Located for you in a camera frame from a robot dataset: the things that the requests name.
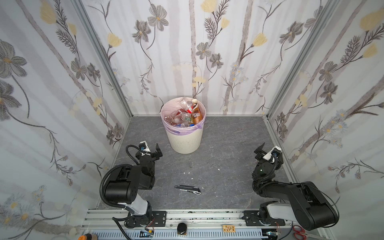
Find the yellow red tea bottle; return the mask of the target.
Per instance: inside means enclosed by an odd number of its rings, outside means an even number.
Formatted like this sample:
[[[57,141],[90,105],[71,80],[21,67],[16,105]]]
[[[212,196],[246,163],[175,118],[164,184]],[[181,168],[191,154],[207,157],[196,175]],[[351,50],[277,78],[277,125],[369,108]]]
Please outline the yellow red tea bottle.
[[[179,109],[177,112],[176,112],[176,118],[186,118],[189,116],[189,113],[186,112],[184,109]]]

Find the copper Nescafe bottle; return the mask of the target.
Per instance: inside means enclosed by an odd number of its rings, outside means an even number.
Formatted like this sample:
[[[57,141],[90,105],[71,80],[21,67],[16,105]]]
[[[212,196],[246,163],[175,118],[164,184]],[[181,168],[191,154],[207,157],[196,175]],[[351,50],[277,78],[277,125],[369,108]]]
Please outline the copper Nescafe bottle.
[[[194,125],[197,125],[203,120],[203,115],[201,113],[200,107],[199,107],[199,101],[197,99],[192,100],[192,113],[191,117],[193,120]]]

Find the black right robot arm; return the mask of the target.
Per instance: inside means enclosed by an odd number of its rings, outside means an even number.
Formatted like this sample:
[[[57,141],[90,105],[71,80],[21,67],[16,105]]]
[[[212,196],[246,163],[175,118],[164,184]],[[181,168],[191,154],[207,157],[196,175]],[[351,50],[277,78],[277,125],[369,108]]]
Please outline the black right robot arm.
[[[340,219],[336,204],[312,182],[285,183],[275,180],[275,172],[284,163],[282,149],[273,147],[269,152],[259,146],[254,151],[257,161],[252,172],[253,191],[270,202],[260,205],[255,217],[262,225],[278,220],[299,223],[305,230],[332,227]]]

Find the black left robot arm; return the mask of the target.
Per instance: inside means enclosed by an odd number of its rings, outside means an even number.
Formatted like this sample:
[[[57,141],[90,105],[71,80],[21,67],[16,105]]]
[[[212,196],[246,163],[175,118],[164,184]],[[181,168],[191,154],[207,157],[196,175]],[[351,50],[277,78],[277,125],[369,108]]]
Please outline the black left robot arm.
[[[155,163],[163,153],[158,144],[152,152],[145,141],[138,146],[127,145],[125,150],[135,164],[120,164],[107,171],[99,187],[100,198],[104,204],[128,212],[124,218],[112,218],[120,230],[123,229],[121,222],[128,229],[149,227],[154,224],[155,215],[150,202],[144,200],[138,191],[153,189]]]

